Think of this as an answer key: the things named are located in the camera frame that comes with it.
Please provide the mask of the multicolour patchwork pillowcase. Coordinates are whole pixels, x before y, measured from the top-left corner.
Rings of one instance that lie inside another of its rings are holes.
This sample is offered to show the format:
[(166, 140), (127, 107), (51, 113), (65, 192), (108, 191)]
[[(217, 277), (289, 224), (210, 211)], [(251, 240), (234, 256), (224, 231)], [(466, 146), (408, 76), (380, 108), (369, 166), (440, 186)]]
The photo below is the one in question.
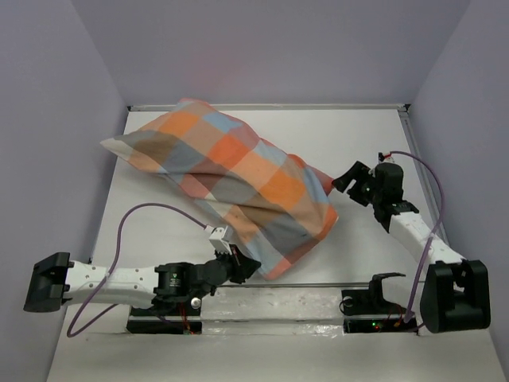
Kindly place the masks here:
[(103, 147), (229, 225), (265, 279), (288, 271), (338, 219), (330, 176), (201, 100), (183, 99)]

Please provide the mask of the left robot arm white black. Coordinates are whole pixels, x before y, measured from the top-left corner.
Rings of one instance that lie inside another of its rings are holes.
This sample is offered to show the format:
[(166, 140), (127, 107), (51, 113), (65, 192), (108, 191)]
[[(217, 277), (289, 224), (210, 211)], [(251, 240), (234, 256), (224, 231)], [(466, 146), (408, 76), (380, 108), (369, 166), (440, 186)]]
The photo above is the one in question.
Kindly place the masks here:
[(236, 248), (202, 264), (167, 263), (112, 272), (57, 252), (33, 266), (23, 310), (50, 313), (65, 305), (93, 302), (167, 314), (181, 303), (213, 296), (225, 283), (246, 282), (260, 267)]

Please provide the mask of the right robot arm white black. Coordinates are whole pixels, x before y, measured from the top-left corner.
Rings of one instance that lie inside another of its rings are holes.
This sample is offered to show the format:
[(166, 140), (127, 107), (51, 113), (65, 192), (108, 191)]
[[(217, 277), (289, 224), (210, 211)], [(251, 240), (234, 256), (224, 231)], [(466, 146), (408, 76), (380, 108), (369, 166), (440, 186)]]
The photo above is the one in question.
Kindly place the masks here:
[(491, 324), (488, 269), (467, 260), (437, 236), (403, 196), (404, 171), (389, 154), (369, 168), (355, 164), (332, 181), (353, 201), (372, 206), (375, 219), (418, 260), (415, 279), (424, 279), (419, 312), (431, 333), (486, 329)]

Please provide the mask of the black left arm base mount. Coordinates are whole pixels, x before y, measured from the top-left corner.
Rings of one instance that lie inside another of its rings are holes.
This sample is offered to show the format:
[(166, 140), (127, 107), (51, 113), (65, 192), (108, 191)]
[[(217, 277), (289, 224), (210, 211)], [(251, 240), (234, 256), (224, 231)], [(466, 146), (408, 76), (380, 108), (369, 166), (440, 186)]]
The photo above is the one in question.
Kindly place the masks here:
[(184, 283), (155, 286), (152, 294), (129, 302), (127, 331), (145, 334), (201, 333), (201, 305), (206, 290)]

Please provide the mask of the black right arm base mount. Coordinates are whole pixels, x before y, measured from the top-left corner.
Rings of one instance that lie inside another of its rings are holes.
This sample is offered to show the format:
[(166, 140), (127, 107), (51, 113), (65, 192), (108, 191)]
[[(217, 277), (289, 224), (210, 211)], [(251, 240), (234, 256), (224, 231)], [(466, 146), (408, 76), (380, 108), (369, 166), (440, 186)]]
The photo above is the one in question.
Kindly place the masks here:
[(375, 274), (366, 286), (341, 291), (339, 310), (346, 334), (419, 333), (414, 314), (408, 322), (406, 288), (411, 281), (400, 272)]

